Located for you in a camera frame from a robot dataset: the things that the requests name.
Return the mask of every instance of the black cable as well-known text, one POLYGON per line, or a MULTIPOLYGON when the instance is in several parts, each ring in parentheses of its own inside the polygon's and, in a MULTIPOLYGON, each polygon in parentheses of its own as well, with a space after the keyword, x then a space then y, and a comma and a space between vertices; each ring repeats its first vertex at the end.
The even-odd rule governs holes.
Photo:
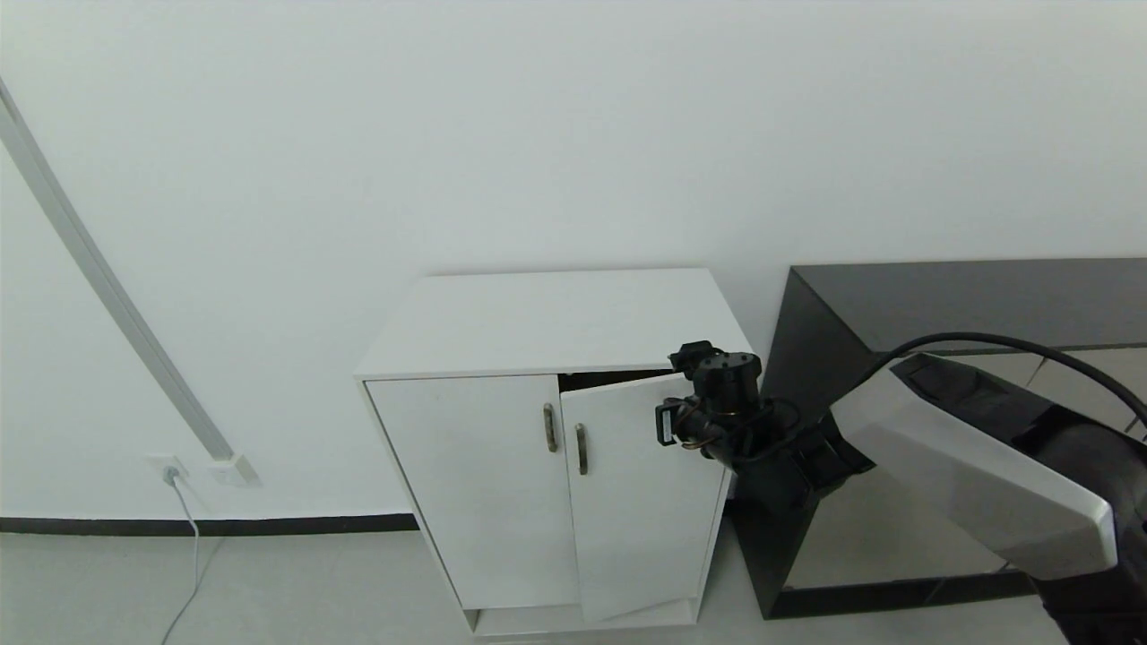
POLYGON ((1001 336, 999 334, 983 334, 980 332, 945 332, 943 334, 928 334, 926 336, 920 336, 919 339, 911 340, 902 344, 900 347, 889 351, 884 356, 882 356, 874 365, 872 365, 872 367, 868 368, 867 372, 865 372, 864 376, 861 376, 860 380, 858 380, 857 383, 849 389, 850 390, 855 389, 860 383, 871 379, 873 374, 879 372, 882 367, 896 360, 897 358, 904 356, 905 353, 908 353, 910 351, 922 345, 944 342, 944 341, 972 341, 972 342, 1009 347, 1012 349, 1029 351, 1031 353, 1043 356, 1044 358, 1047 358, 1050 360, 1054 360, 1061 365, 1075 370, 1076 372, 1079 372, 1084 376, 1087 376, 1089 379, 1107 388, 1108 391, 1119 397, 1119 401, 1125 403, 1128 407, 1130 407, 1136 413, 1136 417, 1138 417, 1140 421, 1147 425, 1147 405, 1144 405, 1144 402, 1138 396, 1136 396, 1134 393, 1129 390, 1126 387, 1123 386, 1123 383, 1116 381, 1114 378, 1108 375, 1102 370, 1099 370, 1094 365, 1079 360, 1078 358, 1069 353, 1064 353, 1058 349, 1052 349, 1050 347, 1045 347, 1039 343, 1033 343, 1031 341, 1013 339, 1012 336, 1001 336))

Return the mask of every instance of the cabinet door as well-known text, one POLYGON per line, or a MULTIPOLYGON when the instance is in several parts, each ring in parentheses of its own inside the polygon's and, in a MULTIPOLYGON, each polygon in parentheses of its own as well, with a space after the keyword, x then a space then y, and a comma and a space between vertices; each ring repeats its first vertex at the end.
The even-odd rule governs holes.
POLYGON ((562 394, 587 621, 701 592, 725 468, 680 445, 658 444, 654 419, 664 398, 689 394, 693 386, 680 374, 562 394))
MULTIPOLYGON (((1147 396, 1147 349, 1105 349, 1070 353, 1107 372, 1140 398, 1147 396)), ((1075 370, 1052 360, 1039 367, 1029 388, 1119 432, 1128 429, 1134 420, 1134 412, 1114 394, 1075 370)))
POLYGON ((557 378, 367 383, 465 609, 578 601, 557 378))

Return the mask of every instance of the black baseboard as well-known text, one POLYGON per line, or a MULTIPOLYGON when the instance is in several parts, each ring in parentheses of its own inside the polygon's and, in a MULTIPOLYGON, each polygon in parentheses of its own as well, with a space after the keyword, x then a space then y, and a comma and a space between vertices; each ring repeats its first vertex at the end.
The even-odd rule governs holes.
MULTIPOLYGON (((419 530, 414 515, 348 515, 341 518, 284 518, 275 520, 196 520, 200 535, 315 535, 325 533, 384 533, 419 530)), ((110 535, 120 537, 182 537, 192 535, 187 520, 56 520, 0 518, 0 533, 42 535, 110 535)))
POLYGON ((1036 593, 1036 589, 1031 581, 1020 572, 819 589, 786 589, 777 597, 768 617, 796 619, 891 612, 999 600, 1033 593, 1036 593))

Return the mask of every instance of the cabinet handle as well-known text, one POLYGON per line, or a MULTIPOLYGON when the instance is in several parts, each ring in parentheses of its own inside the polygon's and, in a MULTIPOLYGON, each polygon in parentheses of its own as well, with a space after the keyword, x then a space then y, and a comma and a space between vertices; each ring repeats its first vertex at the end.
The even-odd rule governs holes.
POLYGON ((585 454, 585 426, 578 423, 574 426, 577 433, 577 471, 583 475, 590 473, 590 459, 585 454))
POLYGON ((557 452, 557 435, 554 434, 554 406, 548 403, 544 405, 541 418, 546 421, 546 446, 549 452, 557 452))

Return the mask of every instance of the white cabinet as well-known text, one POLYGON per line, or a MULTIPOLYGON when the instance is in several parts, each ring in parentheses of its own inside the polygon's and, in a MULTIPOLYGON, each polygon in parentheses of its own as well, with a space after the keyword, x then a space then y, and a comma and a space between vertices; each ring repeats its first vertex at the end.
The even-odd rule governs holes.
POLYGON ((729 475, 654 409, 699 340, 750 349, 699 269, 427 278, 395 306, 357 379, 475 635, 696 621, 729 475))

